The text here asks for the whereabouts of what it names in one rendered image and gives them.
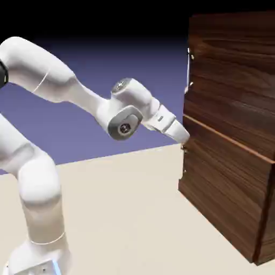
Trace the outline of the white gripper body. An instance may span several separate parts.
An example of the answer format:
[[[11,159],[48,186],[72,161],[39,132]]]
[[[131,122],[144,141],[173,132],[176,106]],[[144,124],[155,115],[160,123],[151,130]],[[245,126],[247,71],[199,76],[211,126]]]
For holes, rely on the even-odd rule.
[[[177,143],[187,143],[190,138],[189,132],[177,119],[175,119],[167,129],[167,136]]]

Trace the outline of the dark wood cabinet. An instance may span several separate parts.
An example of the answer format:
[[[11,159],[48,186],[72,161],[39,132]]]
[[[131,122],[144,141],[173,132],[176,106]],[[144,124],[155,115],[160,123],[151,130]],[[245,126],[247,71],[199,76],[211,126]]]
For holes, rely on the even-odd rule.
[[[249,262],[275,259],[275,10],[194,14],[179,191]]]

